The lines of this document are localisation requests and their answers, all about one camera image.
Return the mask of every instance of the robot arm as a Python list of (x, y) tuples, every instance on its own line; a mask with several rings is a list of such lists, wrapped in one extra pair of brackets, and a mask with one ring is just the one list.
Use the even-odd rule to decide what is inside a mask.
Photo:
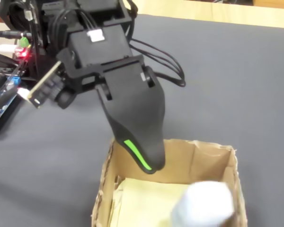
[(145, 66), (142, 55), (133, 56), (129, 42), (138, 9), (128, 2), (130, 10), (122, 0), (1, 0), (0, 16), (11, 29), (35, 26), (33, 53), (51, 65), (27, 99), (39, 107), (49, 98), (64, 109), (77, 94), (96, 89), (115, 139), (152, 174), (165, 164), (165, 98), (157, 79), (164, 74)]

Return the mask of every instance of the gray table surface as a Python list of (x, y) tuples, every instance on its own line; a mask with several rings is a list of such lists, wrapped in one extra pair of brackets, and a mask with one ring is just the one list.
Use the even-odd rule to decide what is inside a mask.
[[(165, 138), (238, 149), (249, 226), (284, 227), (284, 29), (139, 16), (134, 37), (186, 72), (162, 81)], [(95, 91), (23, 105), (0, 135), (0, 227), (89, 227), (112, 136)]]

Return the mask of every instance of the green led strip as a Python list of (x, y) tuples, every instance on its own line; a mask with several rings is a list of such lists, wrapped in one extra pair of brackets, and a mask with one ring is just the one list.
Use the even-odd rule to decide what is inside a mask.
[(133, 144), (133, 142), (131, 142), (130, 140), (125, 140), (124, 143), (133, 151), (133, 153), (137, 156), (139, 161), (147, 170), (152, 170), (152, 168), (144, 160), (143, 156), (141, 155), (137, 147)]

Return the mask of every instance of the white object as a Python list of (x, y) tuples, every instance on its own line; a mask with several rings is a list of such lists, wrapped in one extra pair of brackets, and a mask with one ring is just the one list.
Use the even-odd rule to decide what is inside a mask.
[(0, 52), (4, 52), (4, 53), (14, 53), (17, 48), (18, 48), (17, 45), (1, 44), (1, 45), (0, 45)]
[(20, 95), (23, 99), (27, 100), (28, 101), (28, 94), (29, 94), (29, 90), (28, 89), (25, 89), (25, 88), (18, 88), (18, 92), (17, 92), (18, 95)]
[(234, 213), (226, 183), (204, 181), (189, 186), (171, 214), (172, 227), (219, 227)]
[(87, 35), (93, 43), (105, 40), (102, 29), (88, 31)]

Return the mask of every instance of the tan cardboard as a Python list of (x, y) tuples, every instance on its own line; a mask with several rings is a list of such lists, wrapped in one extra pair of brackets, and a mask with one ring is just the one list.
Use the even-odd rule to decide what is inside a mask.
[(231, 146), (187, 140), (165, 140), (166, 165), (155, 174), (144, 173), (130, 154), (115, 141), (103, 164), (99, 192), (92, 213), (92, 227), (109, 227), (113, 192), (122, 179), (159, 183), (191, 184), (197, 181), (224, 181), (234, 199), (235, 214), (225, 227), (247, 227), (245, 203)]

